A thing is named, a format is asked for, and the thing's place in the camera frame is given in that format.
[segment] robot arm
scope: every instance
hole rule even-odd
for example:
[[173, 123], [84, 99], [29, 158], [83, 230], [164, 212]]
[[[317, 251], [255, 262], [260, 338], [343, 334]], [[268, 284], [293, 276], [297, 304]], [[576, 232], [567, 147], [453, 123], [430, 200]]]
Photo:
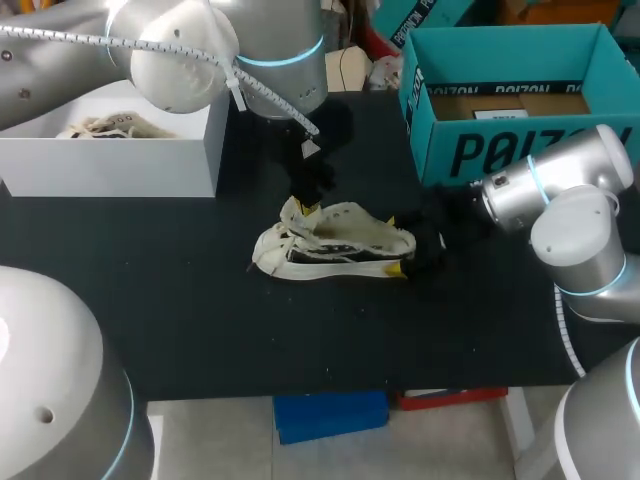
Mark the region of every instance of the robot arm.
[[122, 79], [168, 112], [200, 110], [226, 87], [242, 110], [241, 79], [249, 108], [267, 121], [266, 147], [311, 211], [333, 185], [324, 158], [351, 137], [348, 109], [325, 103], [320, 15], [318, 0], [68, 0], [13, 18], [0, 25], [0, 102], [9, 106], [0, 130]]
[[623, 250], [602, 190], [585, 185], [558, 195], [534, 224], [531, 244], [578, 315], [640, 323], [640, 257]]
[[611, 205], [632, 184], [624, 146], [599, 125], [487, 176], [476, 204], [507, 232], [533, 226], [536, 255], [578, 315], [640, 324], [640, 257], [624, 252]]
[[633, 184], [624, 145], [607, 125], [598, 125], [486, 176], [478, 203], [506, 232], [531, 227], [562, 192], [594, 185], [614, 195]]
[[[306, 115], [327, 97], [320, 11], [317, 0], [69, 0], [14, 17], [11, 25], [163, 42], [229, 62], [237, 55], [243, 70]], [[1, 38], [0, 103], [9, 108], [0, 129], [125, 78], [151, 103], [175, 113], [206, 107], [224, 88], [220, 69], [181, 55], [50, 40]], [[245, 96], [260, 116], [290, 118], [251, 88]]]
[[[69, 2], [11, 18], [17, 27], [104, 33], [105, 2]], [[126, 78], [105, 51], [0, 36], [0, 130], [26, 122]]]

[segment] black table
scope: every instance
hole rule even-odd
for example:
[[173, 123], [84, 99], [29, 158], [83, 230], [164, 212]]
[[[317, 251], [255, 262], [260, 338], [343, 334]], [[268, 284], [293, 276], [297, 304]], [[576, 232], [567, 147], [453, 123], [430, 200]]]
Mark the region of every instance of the black table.
[[[326, 202], [380, 218], [416, 208], [418, 183], [396, 96], [347, 94], [356, 137], [330, 163]], [[0, 264], [51, 276], [96, 315], [149, 400], [382, 388], [490, 387], [576, 379], [553, 286], [526, 237], [497, 235], [455, 268], [415, 281], [292, 283], [247, 272], [287, 197], [250, 115], [230, 115], [218, 198], [12, 199], [0, 206]], [[640, 198], [622, 199], [627, 248]], [[640, 328], [568, 316], [587, 369]]]

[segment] sneaker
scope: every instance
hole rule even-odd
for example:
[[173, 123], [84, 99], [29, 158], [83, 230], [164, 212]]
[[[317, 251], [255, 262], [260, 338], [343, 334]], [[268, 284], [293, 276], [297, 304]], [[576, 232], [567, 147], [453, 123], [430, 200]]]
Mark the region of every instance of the sneaker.
[[373, 218], [357, 203], [318, 208], [305, 217], [292, 197], [280, 219], [260, 235], [253, 252], [253, 263], [276, 278], [404, 276], [400, 262], [416, 250], [411, 233]]
[[177, 135], [156, 127], [137, 113], [122, 112], [104, 118], [87, 118], [56, 138], [177, 138]]

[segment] cable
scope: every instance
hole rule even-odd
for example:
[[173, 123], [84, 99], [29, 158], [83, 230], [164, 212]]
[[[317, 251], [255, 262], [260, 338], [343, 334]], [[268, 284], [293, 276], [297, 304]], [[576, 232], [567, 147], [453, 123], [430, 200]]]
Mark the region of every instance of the cable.
[[[210, 62], [216, 66], [222, 67], [222, 63], [220, 60], [202, 50], [166, 42], [129, 40], [118, 37], [76, 34], [54, 30], [42, 30], [39, 28], [12, 27], [9, 25], [0, 25], [0, 36], [21, 38], [26, 40], [45, 40], [50, 42], [73, 43], [79, 45], [94, 45], [97, 47], [107, 48], [126, 48], [128, 50], [142, 50], [145, 52], [160, 52], [181, 55], [193, 60]], [[318, 127], [311, 123], [311, 121], [307, 119], [302, 113], [300, 113], [293, 105], [284, 100], [269, 87], [236, 66], [232, 66], [232, 69], [235, 75], [237, 75], [237, 77], [240, 78], [246, 85], [248, 85], [258, 94], [262, 95], [267, 100], [278, 106], [280, 109], [282, 109], [282, 111], [289, 114], [311, 135], [315, 136], [320, 133]]]
[[347, 53], [347, 49], [345, 48], [340, 55], [340, 78], [342, 78], [342, 88], [344, 91], [347, 91], [347, 85], [344, 83], [344, 74], [342, 73], [342, 59], [344, 58], [344, 54]]
[[555, 299], [556, 299], [556, 317], [558, 318], [558, 327], [560, 327], [560, 335], [562, 335], [562, 343], [564, 343], [564, 349], [569, 356], [569, 360], [571, 361], [571, 365], [573, 365], [574, 370], [578, 374], [580, 378], [584, 377], [587, 372], [585, 372], [580, 360], [576, 355], [575, 350], [573, 349], [573, 344], [571, 343], [571, 338], [569, 338], [569, 331], [567, 330], [567, 322], [564, 318], [564, 307], [562, 304], [562, 294], [558, 287], [554, 287]]

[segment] shoelace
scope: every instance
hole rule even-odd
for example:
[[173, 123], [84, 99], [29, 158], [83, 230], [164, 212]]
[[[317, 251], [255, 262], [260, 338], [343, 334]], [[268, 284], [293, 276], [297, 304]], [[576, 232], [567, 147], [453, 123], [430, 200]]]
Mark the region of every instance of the shoelace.
[[[278, 261], [277, 265], [274, 267], [274, 269], [269, 274], [269, 275], [273, 276], [278, 271], [278, 269], [280, 267], [282, 267], [282, 265], [284, 265], [284, 263], [287, 261], [287, 258], [289, 258], [289, 253], [296, 246], [296, 241], [298, 241], [298, 240], [306, 241], [306, 239], [304, 237], [296, 235], [291, 230], [289, 230], [284, 225], [284, 223], [282, 223], [282, 222], [277, 223], [274, 228], [275, 228], [276, 233], [280, 235], [280, 241], [278, 243], [274, 244], [273, 248], [271, 248], [269, 250], [265, 250], [264, 252], [262, 252], [260, 254], [260, 256], [254, 262], [252, 262], [251, 265], [249, 265], [249, 268], [247, 270], [249, 270], [255, 263], [259, 262], [262, 259], [262, 257], [264, 255], [266, 255], [267, 253], [273, 252], [274, 250], [281, 250], [282, 255], [280, 257], [280, 260]], [[346, 257], [346, 255], [353, 255], [353, 254], [356, 254], [356, 253], [360, 253], [360, 251], [356, 250], [356, 251], [344, 252], [344, 253], [323, 253], [323, 254], [314, 253], [314, 252], [308, 251], [308, 250], [304, 252], [304, 254], [306, 256], [311, 257], [311, 258], [317, 258], [317, 259], [320, 259], [320, 260], [327, 260], [327, 259], [329, 259], [329, 260], [341, 260], [341, 261], [346, 262], [346, 263], [357, 263], [355, 260], [352, 260], [352, 259]]]
[[[71, 127], [69, 127], [69, 130], [75, 132], [75, 133], [80, 133], [80, 134], [84, 134], [84, 135], [95, 135], [95, 134], [99, 134], [99, 133], [108, 133], [108, 131], [115, 131], [118, 130], [120, 132], [122, 132], [124, 135], [127, 135], [128, 137], [133, 137], [133, 129], [135, 127], [131, 127], [129, 129], [129, 131], [124, 131], [124, 130], [120, 130], [119, 128], [115, 128], [116, 123], [113, 121], [95, 121], [89, 124], [76, 124], [76, 125], [71, 125]], [[114, 127], [111, 130], [108, 131], [102, 131], [102, 129], [105, 128], [109, 128], [109, 127]]]

